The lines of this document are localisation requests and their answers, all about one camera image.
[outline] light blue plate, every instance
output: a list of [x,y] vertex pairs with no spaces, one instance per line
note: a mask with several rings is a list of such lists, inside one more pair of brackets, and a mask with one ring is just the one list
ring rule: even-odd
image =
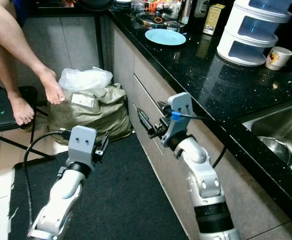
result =
[[161,28],[148,30],[146,31],[145,36],[154,43],[168,46],[180,45],[186,41],[185,36],[182,34],[176,31]]

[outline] stainless steel sink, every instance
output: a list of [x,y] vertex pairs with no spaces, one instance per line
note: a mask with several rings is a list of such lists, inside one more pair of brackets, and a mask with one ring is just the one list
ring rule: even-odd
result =
[[243,125],[256,136],[274,137],[286,143],[292,152],[292,105],[263,113]]

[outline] green sack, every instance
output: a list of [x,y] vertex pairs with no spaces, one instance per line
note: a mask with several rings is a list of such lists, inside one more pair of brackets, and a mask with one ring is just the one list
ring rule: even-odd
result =
[[[71,130],[76,125],[93,128],[98,132],[96,144],[101,142],[106,132],[109,132],[109,141],[131,134],[126,92],[119,83],[102,88],[63,91],[66,102],[49,105],[49,131],[60,128]],[[54,137],[59,143],[68,144],[61,136]]]

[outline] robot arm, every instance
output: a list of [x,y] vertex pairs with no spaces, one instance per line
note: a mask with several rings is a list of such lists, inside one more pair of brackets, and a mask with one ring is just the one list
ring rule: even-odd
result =
[[62,167],[50,190],[48,203],[41,209],[27,236],[33,239],[60,240],[72,218],[72,207],[94,163],[100,161],[108,145],[108,133],[101,146],[95,146],[97,131],[75,126],[68,144],[67,167]]
[[167,105],[162,102],[159,105],[165,116],[155,127],[152,127],[141,109],[138,109],[138,115],[149,137],[159,137],[162,145],[174,152],[187,175],[188,192],[200,229],[199,239],[240,240],[218,175],[210,164],[209,154],[192,136],[186,134],[190,119],[181,117],[181,114],[193,114],[190,95],[183,92],[168,98]]

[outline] white stacking container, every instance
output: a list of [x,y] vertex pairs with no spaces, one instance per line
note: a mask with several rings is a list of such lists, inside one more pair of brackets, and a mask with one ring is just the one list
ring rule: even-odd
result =
[[277,43],[276,29],[292,16],[288,12],[290,4],[291,0],[236,0],[217,47],[218,54],[243,66],[264,64],[264,49]]

